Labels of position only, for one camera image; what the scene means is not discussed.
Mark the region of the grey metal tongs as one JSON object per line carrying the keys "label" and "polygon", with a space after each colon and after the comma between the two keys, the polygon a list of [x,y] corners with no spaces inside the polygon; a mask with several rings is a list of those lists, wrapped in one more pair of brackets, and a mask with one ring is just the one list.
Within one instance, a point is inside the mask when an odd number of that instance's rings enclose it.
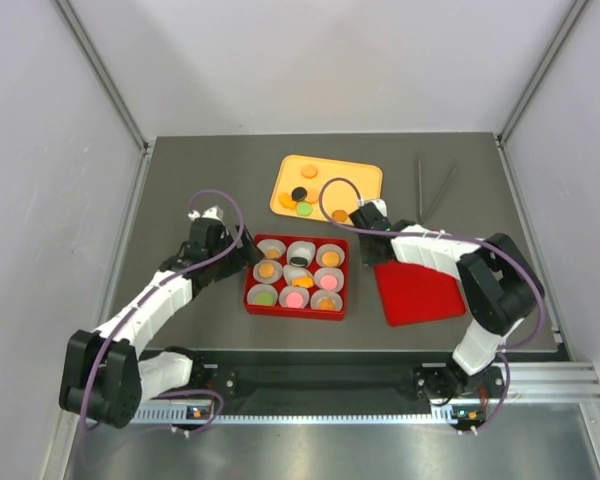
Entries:
{"label": "grey metal tongs", "polygon": [[414,159],[415,178],[416,178],[416,219],[420,224],[425,224],[426,221],[435,213],[438,205],[444,198],[450,185],[454,181],[459,170],[458,161],[453,159],[450,167],[445,175],[445,178],[439,186],[436,195],[428,207],[424,205],[424,171],[423,157],[417,154]]}

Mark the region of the pink round cookie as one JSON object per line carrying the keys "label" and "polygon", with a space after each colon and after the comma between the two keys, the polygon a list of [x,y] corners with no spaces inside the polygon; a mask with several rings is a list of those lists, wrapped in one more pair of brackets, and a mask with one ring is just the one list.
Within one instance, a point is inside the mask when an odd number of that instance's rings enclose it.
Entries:
{"label": "pink round cookie", "polygon": [[322,289],[335,291],[338,288],[338,279],[334,275],[324,275],[320,280]]}
{"label": "pink round cookie", "polygon": [[288,308],[303,308],[304,297],[298,292],[291,292],[286,296],[285,303]]}

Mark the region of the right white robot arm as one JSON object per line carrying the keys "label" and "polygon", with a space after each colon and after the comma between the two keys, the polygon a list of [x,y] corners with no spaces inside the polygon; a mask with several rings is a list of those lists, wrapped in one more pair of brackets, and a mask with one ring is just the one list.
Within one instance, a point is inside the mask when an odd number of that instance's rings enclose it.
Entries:
{"label": "right white robot arm", "polygon": [[442,368],[451,397],[470,395],[482,385],[485,370],[531,313],[545,318],[544,287],[508,235],[478,239],[409,221],[391,223],[382,200],[361,203],[350,219],[366,264],[416,265],[461,287],[471,322]]}

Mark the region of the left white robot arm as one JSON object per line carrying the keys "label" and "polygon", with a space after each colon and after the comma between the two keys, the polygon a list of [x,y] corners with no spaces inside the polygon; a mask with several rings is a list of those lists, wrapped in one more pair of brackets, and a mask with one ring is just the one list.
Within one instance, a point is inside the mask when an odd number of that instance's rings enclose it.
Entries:
{"label": "left white robot arm", "polygon": [[68,340],[59,390],[62,410],[122,428],[138,408],[170,390],[196,396],[207,374],[183,350],[141,355],[156,334],[203,289],[263,259],[244,224],[231,233],[221,209],[192,211],[189,237],[113,318]]}

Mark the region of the red box lid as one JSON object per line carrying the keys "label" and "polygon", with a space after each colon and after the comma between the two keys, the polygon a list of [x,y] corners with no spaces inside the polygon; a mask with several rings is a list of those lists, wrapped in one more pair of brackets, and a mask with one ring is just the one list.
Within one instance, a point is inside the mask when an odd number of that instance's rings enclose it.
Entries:
{"label": "red box lid", "polygon": [[374,274],[390,327],[447,320],[467,313],[463,294],[452,276],[394,261],[376,265]]}

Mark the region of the orange flower cookie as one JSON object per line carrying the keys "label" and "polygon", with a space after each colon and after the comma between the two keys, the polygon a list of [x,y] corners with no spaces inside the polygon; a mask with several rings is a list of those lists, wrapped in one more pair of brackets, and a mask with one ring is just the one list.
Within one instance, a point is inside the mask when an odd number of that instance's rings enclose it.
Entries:
{"label": "orange flower cookie", "polygon": [[278,250],[270,249],[266,252],[265,257],[271,260],[277,260],[281,256],[281,253]]}

